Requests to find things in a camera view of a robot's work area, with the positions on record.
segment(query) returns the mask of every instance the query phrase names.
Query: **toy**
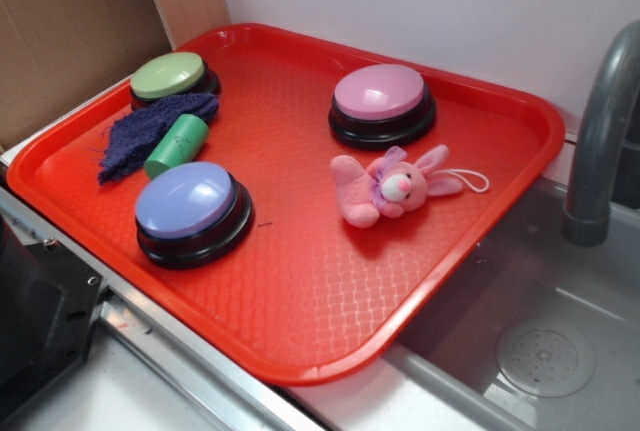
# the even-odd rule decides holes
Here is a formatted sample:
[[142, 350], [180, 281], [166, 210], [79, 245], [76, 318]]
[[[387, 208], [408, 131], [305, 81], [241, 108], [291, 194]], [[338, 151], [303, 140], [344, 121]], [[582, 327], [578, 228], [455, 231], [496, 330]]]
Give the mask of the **toy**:
[[[380, 216], [399, 218], [415, 211], [428, 196], [459, 193], [463, 183], [476, 192], [489, 188], [486, 177], [468, 170], [438, 170], [449, 156], [444, 144], [421, 156], [415, 164], [403, 161], [407, 153], [397, 146], [366, 169], [351, 156], [337, 156], [331, 161], [338, 205], [344, 219], [358, 228], [373, 226]], [[472, 186], [459, 173], [468, 172], [483, 178], [482, 189]]]

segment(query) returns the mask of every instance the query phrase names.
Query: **sink drain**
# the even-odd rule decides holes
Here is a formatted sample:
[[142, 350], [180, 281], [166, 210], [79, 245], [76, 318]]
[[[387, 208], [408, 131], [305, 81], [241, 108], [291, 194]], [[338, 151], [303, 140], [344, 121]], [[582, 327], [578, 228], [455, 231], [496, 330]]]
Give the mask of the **sink drain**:
[[550, 319], [531, 319], [507, 328], [498, 341], [496, 357], [511, 384], [545, 398], [575, 393], [595, 368], [587, 339], [571, 326]]

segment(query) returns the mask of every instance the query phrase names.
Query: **stainless steel sink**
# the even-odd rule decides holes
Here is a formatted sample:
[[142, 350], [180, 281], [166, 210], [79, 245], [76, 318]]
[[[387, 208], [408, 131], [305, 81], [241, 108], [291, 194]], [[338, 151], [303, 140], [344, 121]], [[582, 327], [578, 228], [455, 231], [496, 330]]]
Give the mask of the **stainless steel sink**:
[[541, 178], [397, 343], [494, 415], [640, 429], [640, 217], [614, 205], [608, 240], [579, 248], [561, 236], [564, 196]]

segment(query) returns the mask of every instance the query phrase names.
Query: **bunny face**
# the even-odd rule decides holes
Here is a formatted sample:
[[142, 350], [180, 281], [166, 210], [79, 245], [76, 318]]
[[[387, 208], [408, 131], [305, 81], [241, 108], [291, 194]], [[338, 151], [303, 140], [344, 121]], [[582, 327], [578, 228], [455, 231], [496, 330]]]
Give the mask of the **bunny face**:
[[427, 199], [427, 181], [420, 170], [409, 163], [394, 165], [380, 181], [382, 196], [405, 211], [414, 211]]

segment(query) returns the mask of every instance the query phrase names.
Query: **blue cloth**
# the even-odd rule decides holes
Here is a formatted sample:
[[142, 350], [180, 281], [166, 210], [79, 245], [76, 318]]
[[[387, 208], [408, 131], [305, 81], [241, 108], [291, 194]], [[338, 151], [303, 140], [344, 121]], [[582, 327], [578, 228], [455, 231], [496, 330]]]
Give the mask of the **blue cloth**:
[[98, 173], [98, 182], [102, 186], [109, 181], [120, 181], [141, 169], [181, 115], [193, 114], [208, 124], [218, 107], [218, 98], [213, 94], [179, 94], [118, 119], [109, 131], [109, 146], [100, 161], [103, 169]]

